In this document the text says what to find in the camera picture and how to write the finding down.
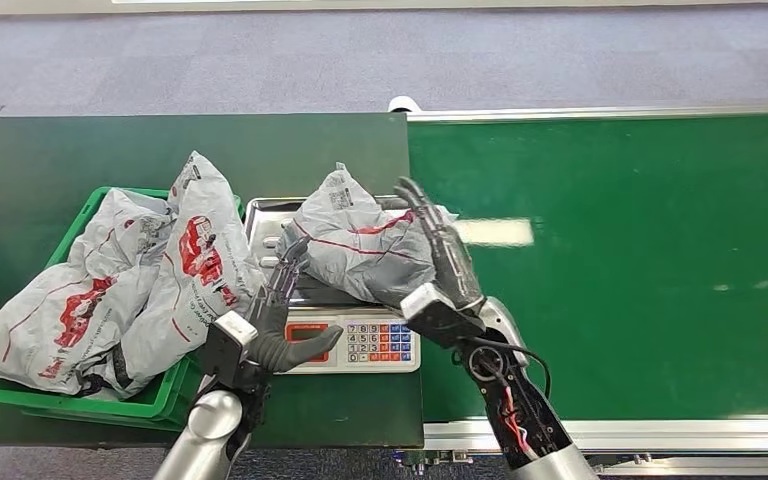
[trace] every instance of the black cable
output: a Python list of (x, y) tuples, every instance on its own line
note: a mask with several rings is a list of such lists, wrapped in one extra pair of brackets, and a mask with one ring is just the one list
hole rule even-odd
[(518, 345), (511, 345), (510, 343), (494, 342), (493, 340), (487, 340), (478, 337), (470, 338), (469, 341), (479, 345), (484, 345), (485, 347), (493, 347), (503, 350), (514, 350), (533, 358), (537, 363), (540, 364), (541, 367), (543, 367), (543, 377), (546, 379), (546, 385), (543, 388), (543, 395), (546, 396), (546, 400), (549, 399), (549, 393), (552, 391), (552, 375), (549, 373), (549, 365), (547, 365), (546, 361), (540, 358), (539, 355)]

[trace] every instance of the red stripe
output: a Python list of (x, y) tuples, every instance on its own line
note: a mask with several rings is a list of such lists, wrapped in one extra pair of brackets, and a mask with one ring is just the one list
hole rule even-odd
[(190, 339), (189, 339), (189, 338), (187, 338), (187, 336), (186, 336), (186, 335), (184, 335), (184, 332), (182, 332), (180, 328), (178, 328), (178, 322), (176, 322), (176, 321), (175, 321), (175, 317), (172, 317), (172, 326), (173, 326), (173, 327), (175, 327), (175, 330), (177, 330), (177, 331), (178, 331), (178, 335), (180, 335), (180, 336), (181, 336), (181, 338), (183, 338), (184, 340), (186, 340), (186, 341), (187, 341), (187, 343), (190, 343)]
[(381, 233), (384, 230), (387, 230), (388, 228), (393, 228), (396, 226), (397, 223), (401, 222), (402, 220), (412, 223), (413, 222), (413, 212), (408, 210), (404, 213), (401, 217), (396, 217), (389, 222), (385, 223), (381, 227), (361, 227), (354, 230), (349, 230), (352, 233), (360, 233), (362, 235), (374, 235), (376, 233)]
[(326, 245), (333, 245), (335, 247), (346, 248), (353, 252), (360, 253), (362, 255), (386, 255), (389, 253), (391, 255), (396, 255), (397, 257), (407, 258), (408, 260), (416, 261), (416, 259), (411, 257), (410, 255), (400, 253), (400, 252), (391, 252), (390, 250), (386, 250), (383, 252), (380, 250), (361, 250), (359, 248), (355, 248), (350, 245), (343, 245), (342, 243), (332, 242), (330, 240), (322, 240), (321, 238), (314, 238), (313, 236), (311, 236), (311, 234), (307, 233), (307, 231), (301, 225), (299, 225), (299, 222), (297, 222), (295, 219), (293, 219), (293, 223), (295, 223), (296, 226), (299, 227), (299, 230), (301, 230), (302, 233), (310, 237), (311, 242), (324, 243)]
[(57, 292), (59, 290), (63, 290), (64, 288), (69, 287), (71, 285), (77, 285), (77, 284), (83, 282), (84, 280), (86, 280), (87, 277), (89, 277), (89, 275), (85, 275), (84, 278), (78, 280), (77, 282), (67, 283), (66, 285), (57, 287), (54, 290), (46, 293), (45, 296), (42, 297), (42, 300), (40, 301), (39, 305), (37, 305), (36, 307), (34, 307), (33, 310), (31, 310), (31, 313), (29, 313), (25, 318), (23, 318), (21, 321), (19, 321), (19, 323), (17, 323), (16, 325), (13, 325), (12, 327), (10, 327), (10, 330), (7, 331), (7, 348), (4, 350), (4, 355), (1, 356), (1, 361), (2, 362), (7, 361), (7, 354), (10, 353), (10, 345), (12, 343), (10, 341), (10, 334), (13, 332), (13, 330), (16, 330), (17, 328), (19, 328), (20, 325), (22, 325), (23, 323), (27, 322), (28, 319), (31, 318), (31, 315), (36, 313), (36, 311), (39, 310), (39, 307), (41, 307), (42, 304), (45, 303), (45, 299), (47, 299), (49, 295), (51, 295), (52, 293)]
[(169, 260), (169, 264), (172, 265), (172, 278), (175, 279), (175, 284), (178, 285), (178, 295), (175, 296), (175, 306), (172, 307), (172, 311), (174, 312), (175, 309), (178, 308), (178, 299), (181, 298), (181, 282), (178, 281), (178, 276), (175, 275), (175, 263), (169, 258), (169, 255), (166, 252), (163, 252), (163, 256), (166, 257), (166, 260)]
[(107, 232), (107, 238), (105, 238), (103, 242), (99, 243), (99, 244), (98, 244), (98, 247), (96, 247), (96, 248), (93, 248), (92, 250), (90, 250), (89, 252), (87, 252), (87, 254), (86, 254), (86, 255), (84, 255), (84, 261), (87, 261), (87, 257), (89, 257), (89, 256), (90, 256), (90, 254), (91, 254), (92, 252), (94, 252), (94, 251), (96, 251), (96, 250), (101, 250), (101, 247), (103, 247), (103, 246), (104, 246), (104, 244), (105, 244), (105, 243), (107, 243), (107, 241), (108, 241), (108, 240), (110, 240), (110, 236), (111, 236), (111, 235), (113, 235), (113, 230), (114, 230), (114, 229), (113, 229), (113, 228), (111, 228), (111, 229), (110, 229), (110, 231), (109, 231), (109, 232)]
[[(178, 285), (178, 295), (175, 296), (175, 305), (172, 307), (172, 311), (174, 312), (178, 309), (178, 300), (181, 298), (181, 284), (178, 282), (178, 277), (175, 275), (175, 262), (169, 258), (169, 255), (166, 252), (163, 252), (163, 256), (166, 258), (166, 260), (169, 260), (169, 264), (172, 265), (172, 278), (175, 279), (175, 284)], [(186, 340), (187, 343), (190, 343), (190, 339), (187, 338), (187, 336), (184, 335), (184, 332), (181, 331), (181, 328), (178, 326), (178, 322), (175, 321), (175, 317), (172, 317), (172, 326), (175, 327), (175, 330), (178, 332), (178, 335), (180, 335), (181, 338)]]

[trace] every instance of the gray carpet floor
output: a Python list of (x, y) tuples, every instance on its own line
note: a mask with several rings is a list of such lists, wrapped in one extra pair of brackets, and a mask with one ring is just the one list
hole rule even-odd
[[(0, 116), (768, 103), (768, 6), (0, 17)], [(381, 450), (234, 479), (391, 479)], [(160, 449), (0, 448), (0, 479), (150, 478)], [(504, 477), (499, 458), (427, 478)]]

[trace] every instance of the gray plastic bag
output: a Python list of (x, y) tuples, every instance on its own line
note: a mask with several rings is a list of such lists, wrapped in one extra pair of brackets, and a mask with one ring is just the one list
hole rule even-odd
[(0, 378), (76, 394), (119, 342), (157, 278), (174, 216), (166, 201), (111, 189), (65, 263), (0, 310)]
[(91, 381), (100, 376), (101, 385), (113, 387), (120, 398), (139, 392), (201, 346), (219, 316), (232, 308), (246, 311), (264, 282), (231, 187), (207, 158), (190, 155), (168, 202), (177, 220), (145, 310), (106, 362), (88, 372), (97, 375)]
[(342, 163), (302, 203), (277, 253), (302, 236), (311, 237), (304, 272), (359, 300), (398, 308), (434, 280), (431, 249), (413, 212), (383, 210)]

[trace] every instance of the digital weighing scale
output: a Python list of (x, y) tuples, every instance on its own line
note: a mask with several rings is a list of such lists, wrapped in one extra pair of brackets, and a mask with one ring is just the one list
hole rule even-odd
[[(269, 277), (278, 263), (275, 246), (284, 226), (304, 198), (256, 198), (246, 206), (245, 228), (249, 249)], [(385, 210), (404, 213), (407, 204), (395, 196), (376, 197)], [(290, 370), (287, 374), (402, 373), (419, 368), (419, 336), (397, 313), (382, 305), (362, 302), (302, 274), (290, 299), (286, 337), (290, 342), (316, 336), (330, 325), (343, 327), (343, 335), (330, 352)]]

